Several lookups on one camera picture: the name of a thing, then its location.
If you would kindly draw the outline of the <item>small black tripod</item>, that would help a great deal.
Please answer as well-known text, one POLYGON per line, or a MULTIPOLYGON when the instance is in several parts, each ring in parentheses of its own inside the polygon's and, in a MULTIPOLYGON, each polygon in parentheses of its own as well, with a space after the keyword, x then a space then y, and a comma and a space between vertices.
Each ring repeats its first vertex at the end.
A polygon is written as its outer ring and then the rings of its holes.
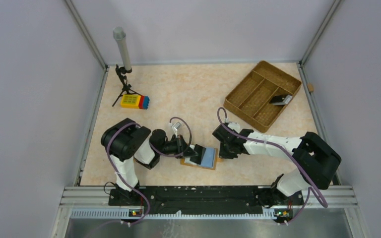
POLYGON ((115 68, 115 72, 122 84, 122 91, 113 102, 112 107, 114 107, 115 104, 118 102, 118 100, 124 95, 140 95, 141 96, 141 94, 131 89, 132 86, 127 81, 127 74, 132 73, 131 69, 127 70, 124 66, 119 67, 119 65, 117 64, 115 68))

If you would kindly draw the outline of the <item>woven brown divided tray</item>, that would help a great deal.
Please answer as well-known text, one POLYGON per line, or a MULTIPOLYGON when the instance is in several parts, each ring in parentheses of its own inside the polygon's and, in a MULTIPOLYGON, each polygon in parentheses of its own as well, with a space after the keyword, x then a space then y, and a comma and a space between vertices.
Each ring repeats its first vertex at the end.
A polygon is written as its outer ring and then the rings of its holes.
POLYGON ((294 97, 301 85, 300 80, 262 60, 225 97, 223 106, 265 133, 287 107, 273 105, 271 99, 279 95, 294 97))

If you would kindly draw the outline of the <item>yellow leather card holder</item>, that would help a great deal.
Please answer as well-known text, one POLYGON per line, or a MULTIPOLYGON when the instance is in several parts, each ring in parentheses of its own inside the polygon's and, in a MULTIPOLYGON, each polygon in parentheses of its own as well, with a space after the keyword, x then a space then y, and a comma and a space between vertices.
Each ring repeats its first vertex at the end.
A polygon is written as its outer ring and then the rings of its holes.
POLYGON ((216 164, 219 161, 218 149, 214 147, 202 147, 196 145, 196 152, 199 155, 193 157, 185 157, 180 159, 180 164, 183 166, 190 166, 195 168, 215 170, 216 164))

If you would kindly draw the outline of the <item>grey cylinder on tripod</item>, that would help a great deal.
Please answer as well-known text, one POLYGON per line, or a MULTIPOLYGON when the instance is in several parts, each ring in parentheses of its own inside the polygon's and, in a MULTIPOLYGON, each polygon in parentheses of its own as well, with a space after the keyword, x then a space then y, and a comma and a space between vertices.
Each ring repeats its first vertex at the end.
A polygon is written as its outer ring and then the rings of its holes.
POLYGON ((118 49, 123 61, 123 66, 126 73, 132 72, 129 52, 127 49, 126 33, 122 27, 116 27, 113 29, 113 37, 118 45, 118 49))

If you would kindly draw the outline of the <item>yellow toy brick block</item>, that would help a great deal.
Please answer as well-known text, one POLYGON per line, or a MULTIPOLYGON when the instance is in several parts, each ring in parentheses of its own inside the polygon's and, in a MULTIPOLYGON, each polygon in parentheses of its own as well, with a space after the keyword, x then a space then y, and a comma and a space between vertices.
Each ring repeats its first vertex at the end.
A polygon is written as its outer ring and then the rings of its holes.
POLYGON ((125 94, 122 96, 120 106, 122 108, 140 109, 140 95, 125 94))

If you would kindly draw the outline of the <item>small wooden block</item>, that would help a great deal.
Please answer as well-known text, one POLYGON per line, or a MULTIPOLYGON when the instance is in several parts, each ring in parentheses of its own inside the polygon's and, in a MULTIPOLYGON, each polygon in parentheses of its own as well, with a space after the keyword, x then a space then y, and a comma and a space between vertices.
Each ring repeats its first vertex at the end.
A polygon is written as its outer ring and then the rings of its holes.
POLYGON ((307 89, 310 93, 314 92, 314 86, 310 83, 307 84, 307 89))

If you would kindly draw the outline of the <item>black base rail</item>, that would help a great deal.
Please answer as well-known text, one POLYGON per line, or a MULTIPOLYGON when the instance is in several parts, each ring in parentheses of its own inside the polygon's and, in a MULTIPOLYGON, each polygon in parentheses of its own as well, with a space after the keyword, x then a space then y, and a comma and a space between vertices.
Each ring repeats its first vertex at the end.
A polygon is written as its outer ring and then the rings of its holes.
POLYGON ((140 193, 111 189, 110 206, 149 208, 151 215, 261 214, 268 208, 302 205, 302 193, 290 197, 269 186, 141 186, 140 193))

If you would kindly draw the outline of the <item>grey silver cards in tray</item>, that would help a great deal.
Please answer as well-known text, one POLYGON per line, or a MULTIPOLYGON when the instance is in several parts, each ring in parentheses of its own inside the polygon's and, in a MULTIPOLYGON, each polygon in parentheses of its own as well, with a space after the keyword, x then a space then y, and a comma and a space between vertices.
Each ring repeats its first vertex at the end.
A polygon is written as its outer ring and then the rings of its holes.
POLYGON ((277 95, 272 97, 269 103, 275 106, 283 106, 290 103, 292 98, 291 95, 277 95))

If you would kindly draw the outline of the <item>black credit card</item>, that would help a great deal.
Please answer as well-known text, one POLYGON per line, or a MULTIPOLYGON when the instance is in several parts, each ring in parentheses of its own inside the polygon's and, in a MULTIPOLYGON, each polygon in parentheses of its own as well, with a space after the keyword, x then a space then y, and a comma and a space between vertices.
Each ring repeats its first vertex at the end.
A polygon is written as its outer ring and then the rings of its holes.
POLYGON ((196 152, 195 156, 190 157, 190 161, 194 164, 201 165, 206 148, 196 144, 193 149, 196 152))

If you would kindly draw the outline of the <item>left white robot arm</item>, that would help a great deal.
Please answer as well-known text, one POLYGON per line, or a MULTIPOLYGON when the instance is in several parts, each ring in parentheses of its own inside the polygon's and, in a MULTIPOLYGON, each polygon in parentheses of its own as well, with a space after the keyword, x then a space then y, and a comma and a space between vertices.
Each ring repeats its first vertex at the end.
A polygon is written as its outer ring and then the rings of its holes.
POLYGON ((145 200, 135 164, 150 170, 161 156, 182 159, 201 155, 178 133, 180 126, 179 122, 174 124, 173 135, 168 138, 162 129, 150 130, 126 118, 103 133, 101 145, 116 175, 116 183, 109 193, 110 206, 137 205, 145 200))

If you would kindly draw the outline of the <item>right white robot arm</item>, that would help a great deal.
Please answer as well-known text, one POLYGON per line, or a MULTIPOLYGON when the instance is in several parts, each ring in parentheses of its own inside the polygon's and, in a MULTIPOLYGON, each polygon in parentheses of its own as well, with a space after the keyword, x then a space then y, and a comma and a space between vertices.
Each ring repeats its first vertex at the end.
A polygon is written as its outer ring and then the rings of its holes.
POLYGON ((308 131, 301 137, 273 136, 241 129, 239 124, 230 122, 220 124, 212 135, 220 142, 219 155, 223 159, 234 159, 241 154, 269 155, 287 159, 296 166, 277 177, 261 196, 263 205, 285 204, 295 193, 307 189, 322 207, 328 207, 322 190, 330 186, 342 159, 316 133, 308 131))

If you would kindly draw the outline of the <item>red blue toy bricks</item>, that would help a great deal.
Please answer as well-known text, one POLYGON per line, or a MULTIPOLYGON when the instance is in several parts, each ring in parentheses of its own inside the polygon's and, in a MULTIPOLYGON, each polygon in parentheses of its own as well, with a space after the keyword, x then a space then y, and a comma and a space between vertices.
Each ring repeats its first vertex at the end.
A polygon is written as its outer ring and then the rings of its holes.
POLYGON ((142 110, 147 110, 149 106, 150 99, 148 96, 140 96, 140 101, 139 101, 139 108, 142 110))

